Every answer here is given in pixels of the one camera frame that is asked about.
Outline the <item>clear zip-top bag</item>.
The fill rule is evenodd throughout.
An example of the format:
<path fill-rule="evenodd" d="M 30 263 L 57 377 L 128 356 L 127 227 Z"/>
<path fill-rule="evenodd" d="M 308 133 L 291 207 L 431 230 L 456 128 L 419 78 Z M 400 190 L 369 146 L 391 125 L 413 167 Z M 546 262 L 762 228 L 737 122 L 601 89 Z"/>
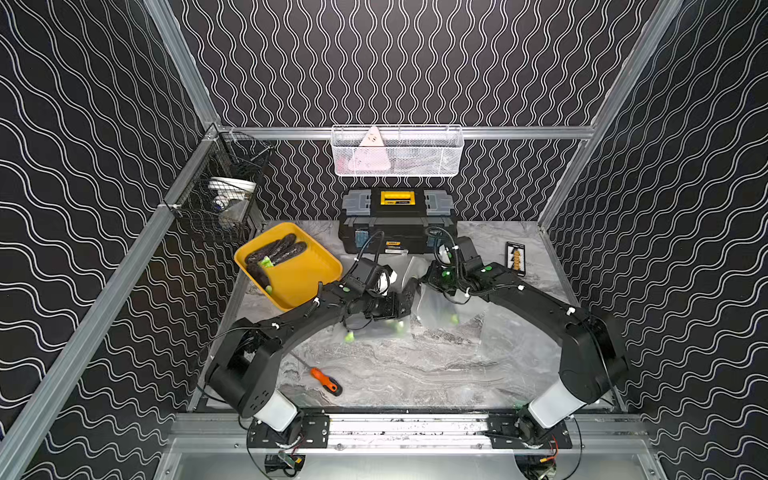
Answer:
<path fill-rule="evenodd" d="M 394 271 L 393 275 L 393 287 L 395 290 L 399 290 L 405 283 L 405 280 L 410 277 L 415 278 L 416 267 L 414 264 L 414 257 L 410 255 L 389 255 L 384 257 L 383 265 L 389 265 Z M 356 314 L 344 318 L 342 323 L 334 329 L 334 333 L 342 338 L 344 342 L 344 336 L 349 330 L 361 330 L 361 329 L 375 329 L 381 330 L 387 333 L 387 337 L 384 339 L 402 338 L 410 330 L 413 318 L 413 312 L 399 320 L 384 320 L 384 321 L 369 321 L 361 314 Z M 398 334 L 393 328 L 393 324 L 396 321 L 405 322 L 405 331 Z"/>

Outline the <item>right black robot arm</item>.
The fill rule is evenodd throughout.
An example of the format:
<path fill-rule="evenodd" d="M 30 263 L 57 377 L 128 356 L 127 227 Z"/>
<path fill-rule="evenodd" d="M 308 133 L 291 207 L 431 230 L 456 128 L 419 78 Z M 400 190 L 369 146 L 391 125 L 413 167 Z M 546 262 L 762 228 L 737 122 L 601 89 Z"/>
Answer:
<path fill-rule="evenodd" d="M 477 298 L 538 328 L 560 348 L 558 379 L 516 414 L 513 435 L 532 442 L 582 407 L 599 400 L 629 371 L 612 315 L 570 305 L 530 285 L 515 270 L 485 263 L 473 241 L 429 229 L 434 260 L 422 282 L 450 301 Z"/>

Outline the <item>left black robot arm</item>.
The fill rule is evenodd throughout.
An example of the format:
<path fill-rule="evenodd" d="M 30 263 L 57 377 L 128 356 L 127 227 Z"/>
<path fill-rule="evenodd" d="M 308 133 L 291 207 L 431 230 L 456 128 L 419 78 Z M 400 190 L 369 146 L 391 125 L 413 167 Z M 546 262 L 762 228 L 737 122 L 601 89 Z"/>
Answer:
<path fill-rule="evenodd" d="M 252 322 L 239 319 L 222 336 L 205 383 L 243 418 L 254 418 L 283 433 L 299 410 L 277 388 L 283 358 L 318 332 L 353 315 L 371 322 L 400 320 L 411 313 L 419 280 L 406 278 L 394 291 L 394 270 L 363 258 L 332 283 L 320 282 L 307 302 L 279 316 Z"/>

